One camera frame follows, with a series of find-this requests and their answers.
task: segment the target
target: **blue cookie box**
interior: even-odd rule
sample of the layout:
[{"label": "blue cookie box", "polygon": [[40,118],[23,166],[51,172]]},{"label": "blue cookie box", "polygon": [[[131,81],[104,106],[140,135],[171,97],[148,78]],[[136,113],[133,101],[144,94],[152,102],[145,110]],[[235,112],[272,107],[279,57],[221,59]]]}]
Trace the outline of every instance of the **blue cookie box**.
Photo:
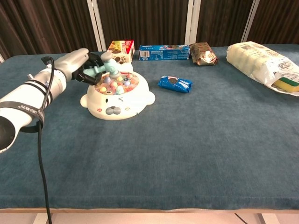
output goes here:
[{"label": "blue cookie box", "polygon": [[188,45],[141,45],[139,60],[186,60],[189,59]]}]

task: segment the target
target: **whack-a-mole toy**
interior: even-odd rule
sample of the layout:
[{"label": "whack-a-mole toy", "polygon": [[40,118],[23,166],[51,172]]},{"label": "whack-a-mole toy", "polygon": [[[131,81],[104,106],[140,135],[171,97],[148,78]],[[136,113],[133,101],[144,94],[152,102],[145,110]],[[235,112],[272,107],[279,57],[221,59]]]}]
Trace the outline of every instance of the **whack-a-mole toy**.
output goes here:
[{"label": "whack-a-mole toy", "polygon": [[104,65],[85,70],[90,76],[106,71],[96,85],[90,85],[81,105],[100,119],[120,120],[139,114],[155,102],[144,77],[133,72],[130,63],[118,64],[111,52],[101,55]]}]

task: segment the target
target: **brown snack bag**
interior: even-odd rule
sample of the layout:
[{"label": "brown snack bag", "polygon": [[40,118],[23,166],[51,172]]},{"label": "brown snack bag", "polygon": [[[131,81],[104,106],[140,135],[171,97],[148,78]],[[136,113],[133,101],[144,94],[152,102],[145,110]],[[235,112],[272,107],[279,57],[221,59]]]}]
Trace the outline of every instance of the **brown snack bag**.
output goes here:
[{"label": "brown snack bag", "polygon": [[218,58],[207,42],[189,45],[193,63],[199,66],[216,65]]}]

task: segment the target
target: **cookie box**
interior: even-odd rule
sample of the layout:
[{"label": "cookie box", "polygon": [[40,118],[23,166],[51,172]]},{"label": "cookie box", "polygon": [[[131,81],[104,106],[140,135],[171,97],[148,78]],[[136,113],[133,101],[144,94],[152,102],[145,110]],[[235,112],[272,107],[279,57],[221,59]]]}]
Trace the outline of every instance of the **cookie box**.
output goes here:
[{"label": "cookie box", "polygon": [[141,45],[139,60],[186,60],[189,59],[188,45]]},{"label": "cookie box", "polygon": [[135,52],[134,41],[112,41],[107,51],[112,52],[117,63],[130,63],[133,60],[133,54]]}]

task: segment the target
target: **brown curtain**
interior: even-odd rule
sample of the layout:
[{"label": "brown curtain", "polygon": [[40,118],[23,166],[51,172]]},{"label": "brown curtain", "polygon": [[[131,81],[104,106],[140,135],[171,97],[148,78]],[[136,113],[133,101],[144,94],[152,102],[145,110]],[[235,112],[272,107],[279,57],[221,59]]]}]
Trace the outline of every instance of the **brown curtain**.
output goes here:
[{"label": "brown curtain", "polygon": [[86,0],[0,0],[0,52],[15,55],[97,51]]},{"label": "brown curtain", "polygon": [[201,0],[196,42],[228,46],[241,41],[253,0]]},{"label": "brown curtain", "polygon": [[134,40],[150,44],[184,44],[188,0],[97,0],[106,46]]},{"label": "brown curtain", "polygon": [[299,44],[299,0],[260,0],[247,40]]}]

